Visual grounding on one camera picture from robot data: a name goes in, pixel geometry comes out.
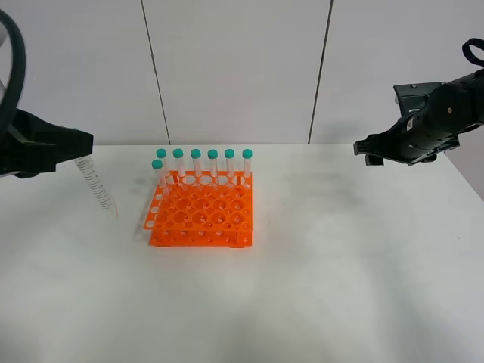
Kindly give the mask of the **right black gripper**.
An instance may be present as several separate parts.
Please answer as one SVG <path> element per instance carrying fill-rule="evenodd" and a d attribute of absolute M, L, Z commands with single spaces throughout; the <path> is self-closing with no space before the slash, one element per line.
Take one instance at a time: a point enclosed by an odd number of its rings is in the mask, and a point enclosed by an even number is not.
<path fill-rule="evenodd" d="M 428 110 L 419 110 L 402 116 L 388 132 L 356 141 L 353 152 L 364 155 L 367 166 L 383 166 L 385 160 L 413 165 L 433 162 L 437 154 L 459 146 L 458 136 L 443 131 Z"/>

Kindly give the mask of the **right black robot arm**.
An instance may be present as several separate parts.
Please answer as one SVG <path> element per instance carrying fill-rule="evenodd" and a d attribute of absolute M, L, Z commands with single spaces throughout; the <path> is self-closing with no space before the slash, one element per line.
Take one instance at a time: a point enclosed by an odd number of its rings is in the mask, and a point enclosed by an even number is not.
<path fill-rule="evenodd" d="M 483 71 L 451 82 L 394 85 L 401 116 L 385 132 L 353 145 L 368 166 L 391 160 L 413 166 L 460 146 L 458 136 L 483 125 Z"/>

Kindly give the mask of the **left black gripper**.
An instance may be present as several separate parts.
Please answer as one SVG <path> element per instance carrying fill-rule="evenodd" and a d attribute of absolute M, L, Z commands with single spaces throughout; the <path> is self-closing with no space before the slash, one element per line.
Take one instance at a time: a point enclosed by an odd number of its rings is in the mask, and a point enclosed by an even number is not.
<path fill-rule="evenodd" d="M 1 177 L 31 178 L 40 172 L 54 172 L 57 164 L 88 156 L 92 149 L 92 134 L 17 110 L 1 139 Z"/>

